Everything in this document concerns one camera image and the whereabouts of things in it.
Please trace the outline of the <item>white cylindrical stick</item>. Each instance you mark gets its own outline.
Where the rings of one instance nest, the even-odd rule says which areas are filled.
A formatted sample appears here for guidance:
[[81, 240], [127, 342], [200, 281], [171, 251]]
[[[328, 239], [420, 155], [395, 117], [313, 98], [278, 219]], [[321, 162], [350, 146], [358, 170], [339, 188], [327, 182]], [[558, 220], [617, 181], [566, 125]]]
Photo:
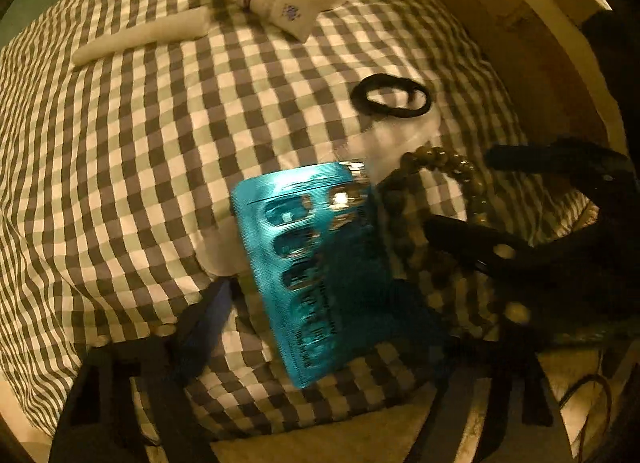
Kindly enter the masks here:
[[167, 44], [191, 41], [206, 36], [210, 26], [210, 10], [199, 7], [178, 14], [158, 18], [119, 30], [113, 34], [101, 35], [80, 46], [72, 55], [73, 65], [82, 67], [89, 62], [107, 56], [120, 54], [127, 49], [149, 44]]

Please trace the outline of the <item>teal blister pill pack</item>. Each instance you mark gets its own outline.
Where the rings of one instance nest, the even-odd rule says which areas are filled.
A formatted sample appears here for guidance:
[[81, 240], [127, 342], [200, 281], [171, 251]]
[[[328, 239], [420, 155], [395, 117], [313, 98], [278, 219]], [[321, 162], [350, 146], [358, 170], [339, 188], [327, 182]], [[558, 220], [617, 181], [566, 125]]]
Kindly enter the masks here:
[[314, 384], [397, 334], [394, 279], [363, 163], [245, 179], [231, 201], [294, 386]]

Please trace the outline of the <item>cardboard storage box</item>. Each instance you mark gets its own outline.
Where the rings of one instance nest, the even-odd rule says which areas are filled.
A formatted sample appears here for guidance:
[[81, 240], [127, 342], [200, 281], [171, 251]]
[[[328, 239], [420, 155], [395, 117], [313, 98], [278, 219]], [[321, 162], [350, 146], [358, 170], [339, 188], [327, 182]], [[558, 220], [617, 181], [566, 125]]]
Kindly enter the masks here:
[[605, 0], [441, 0], [488, 57], [526, 137], [627, 150], [623, 119], [580, 26]]

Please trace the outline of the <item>grey white checkered cloth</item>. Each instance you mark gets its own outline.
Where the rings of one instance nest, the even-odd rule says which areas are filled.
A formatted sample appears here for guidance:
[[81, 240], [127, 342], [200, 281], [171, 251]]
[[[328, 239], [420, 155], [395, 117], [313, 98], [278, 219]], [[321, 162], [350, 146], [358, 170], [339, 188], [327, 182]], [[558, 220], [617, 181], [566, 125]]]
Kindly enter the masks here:
[[61, 0], [1, 52], [1, 371], [52, 434], [88, 346], [147, 335], [198, 298], [195, 258], [231, 189], [326, 160], [370, 120], [374, 72], [425, 84], [432, 142], [480, 162], [524, 142], [495, 70], [437, 0], [348, 0], [291, 42], [217, 4], [200, 40], [76, 69], [104, 33], [202, 0]]

